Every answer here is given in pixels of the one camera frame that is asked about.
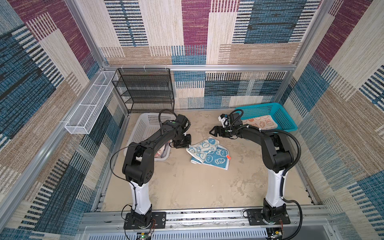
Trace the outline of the orange bunny pattern towel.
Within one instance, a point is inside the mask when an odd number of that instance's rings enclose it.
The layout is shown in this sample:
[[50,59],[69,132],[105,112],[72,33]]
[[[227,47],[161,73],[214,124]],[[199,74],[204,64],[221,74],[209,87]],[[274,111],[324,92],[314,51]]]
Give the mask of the orange bunny pattern towel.
[[278,124],[273,120],[270,115],[260,116],[256,118],[250,118],[242,120],[243,124],[248,124],[262,130],[277,129]]

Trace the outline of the blue bunny pattern towel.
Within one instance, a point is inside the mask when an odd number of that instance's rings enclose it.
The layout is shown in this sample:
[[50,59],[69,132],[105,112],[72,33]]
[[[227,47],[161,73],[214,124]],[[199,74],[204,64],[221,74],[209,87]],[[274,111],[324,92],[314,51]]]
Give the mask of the blue bunny pattern towel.
[[189,146],[187,153],[191,155],[191,163],[193,164],[207,165],[223,170],[229,168],[230,160],[227,159],[227,155],[230,155],[229,151],[214,138],[208,138]]

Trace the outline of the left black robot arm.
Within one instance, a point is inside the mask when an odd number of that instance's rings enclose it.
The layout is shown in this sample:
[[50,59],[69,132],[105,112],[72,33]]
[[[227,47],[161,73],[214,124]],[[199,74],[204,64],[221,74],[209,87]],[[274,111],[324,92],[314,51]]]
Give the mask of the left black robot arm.
[[131,211],[125,221],[137,224],[140,228],[155,223],[149,197],[149,182],[155,170],[155,153],[168,142],[172,142],[176,149],[187,149],[192,143],[191,135],[187,134],[191,122],[186,116],[164,109],[159,112],[158,120],[160,129],[157,132],[139,143],[132,142],[124,147],[127,152],[122,173],[133,194]]

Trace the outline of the white plastic laundry basket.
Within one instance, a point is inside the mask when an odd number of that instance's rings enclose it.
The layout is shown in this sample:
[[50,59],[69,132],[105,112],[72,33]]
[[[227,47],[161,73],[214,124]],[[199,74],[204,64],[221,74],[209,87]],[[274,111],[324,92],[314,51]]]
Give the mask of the white plastic laundry basket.
[[148,139],[150,136],[156,133],[160,129],[158,116],[159,116],[158,113],[141,114],[133,130],[131,131],[131,135],[128,140],[127,146],[132,142],[138,144],[139,142]]

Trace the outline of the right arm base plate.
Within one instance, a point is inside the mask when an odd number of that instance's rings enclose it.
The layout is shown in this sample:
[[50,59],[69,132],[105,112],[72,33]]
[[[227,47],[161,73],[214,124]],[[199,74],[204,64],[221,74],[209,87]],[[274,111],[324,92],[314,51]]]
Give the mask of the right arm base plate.
[[277,208],[265,206],[262,209],[247,209],[244,211],[244,217],[248,219],[251,226],[289,225],[291,223],[285,205]]

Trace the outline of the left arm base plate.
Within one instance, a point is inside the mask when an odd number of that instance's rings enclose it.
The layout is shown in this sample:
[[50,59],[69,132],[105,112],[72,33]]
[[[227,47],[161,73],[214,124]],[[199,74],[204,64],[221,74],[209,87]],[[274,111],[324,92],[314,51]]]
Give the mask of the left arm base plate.
[[124,222],[124,230],[138,230],[140,228],[150,229],[154,226],[155,230],[164,229],[166,226],[166,212],[148,212],[140,215],[136,212],[127,213]]

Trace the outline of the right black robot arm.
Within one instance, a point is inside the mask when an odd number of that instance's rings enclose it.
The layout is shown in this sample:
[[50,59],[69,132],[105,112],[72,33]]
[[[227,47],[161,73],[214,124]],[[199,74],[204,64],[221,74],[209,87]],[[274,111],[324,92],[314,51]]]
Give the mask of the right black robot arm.
[[288,171],[300,159],[301,147],[296,138],[282,130],[263,130],[260,127],[244,124],[241,120],[243,110],[234,110],[230,114],[218,117],[219,126],[210,131],[214,137],[228,139],[241,138],[261,146],[262,159],[268,169],[268,190],[260,217],[267,225],[286,218],[285,181]]

